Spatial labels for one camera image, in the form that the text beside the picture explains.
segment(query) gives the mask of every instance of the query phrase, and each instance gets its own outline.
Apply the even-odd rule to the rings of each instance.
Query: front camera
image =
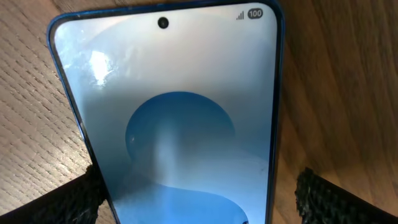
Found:
[[[157,25],[159,25],[159,27],[162,29],[166,29],[169,26],[169,20],[167,18],[161,17],[157,21]]]

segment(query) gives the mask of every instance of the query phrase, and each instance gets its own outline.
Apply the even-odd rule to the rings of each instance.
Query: phone screen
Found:
[[[57,26],[58,67],[120,223],[266,222],[278,31],[261,3]]]

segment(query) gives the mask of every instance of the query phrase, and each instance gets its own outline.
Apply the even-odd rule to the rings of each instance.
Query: black textured material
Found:
[[[84,175],[0,216],[0,223],[94,224],[105,199],[102,180],[89,166]]]
[[[302,224],[395,224],[398,218],[315,175],[306,168],[297,179]]]

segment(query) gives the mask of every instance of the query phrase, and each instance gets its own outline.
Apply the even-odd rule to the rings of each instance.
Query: blue shape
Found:
[[[178,91],[155,96],[134,112],[127,125],[126,146],[135,169],[154,178],[161,175],[156,174],[154,159],[159,159],[159,154],[167,157],[166,162],[195,157],[197,150],[222,156],[228,148],[211,143],[210,147],[191,146],[231,141],[234,134],[233,123],[222,107],[204,96]],[[159,144],[166,155],[159,152]],[[175,164],[168,165],[175,169]],[[120,202],[127,203],[120,206],[121,220],[161,224],[242,224],[247,220],[243,210],[227,198],[166,187],[151,178],[137,173],[127,178],[131,181],[124,185],[131,187],[121,193]]]

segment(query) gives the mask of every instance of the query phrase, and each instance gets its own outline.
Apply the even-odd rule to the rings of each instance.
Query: wood grain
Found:
[[[90,163],[45,42],[64,12],[156,1],[0,1],[0,214]],[[281,0],[286,18],[274,223],[300,223],[295,178],[398,215],[398,2]],[[113,223],[107,205],[98,223]]]

